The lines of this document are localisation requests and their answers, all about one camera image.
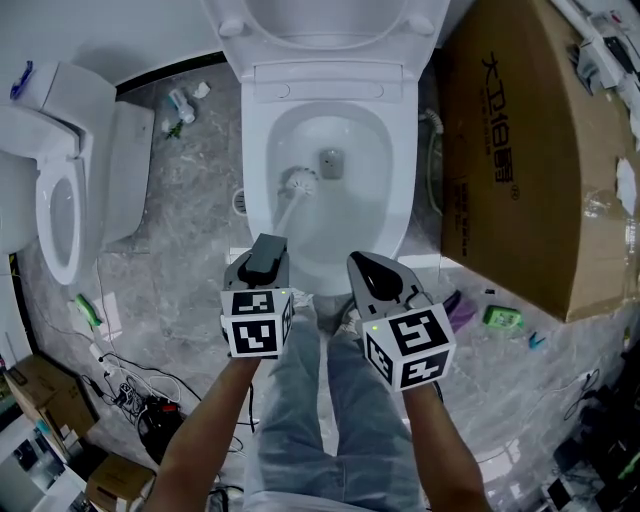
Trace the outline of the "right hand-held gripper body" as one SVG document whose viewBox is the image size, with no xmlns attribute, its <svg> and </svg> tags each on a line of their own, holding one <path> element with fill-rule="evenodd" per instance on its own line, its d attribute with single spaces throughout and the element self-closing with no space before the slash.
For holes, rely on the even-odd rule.
<svg viewBox="0 0 640 512">
<path fill-rule="evenodd" d="M 400 303 L 367 304 L 368 297 L 364 292 L 355 295 L 357 330 L 365 360 L 389 389 L 403 392 L 444 377 L 456 349 L 444 306 L 418 289 Z"/>
</svg>

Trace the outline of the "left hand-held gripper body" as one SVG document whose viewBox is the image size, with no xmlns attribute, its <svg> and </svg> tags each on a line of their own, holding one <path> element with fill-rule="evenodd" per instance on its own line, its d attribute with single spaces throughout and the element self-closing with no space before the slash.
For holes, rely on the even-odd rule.
<svg viewBox="0 0 640 512">
<path fill-rule="evenodd" d="M 233 358 L 277 358 L 291 332 L 293 294 L 289 277 L 250 288 L 225 274 L 221 326 Z"/>
</svg>

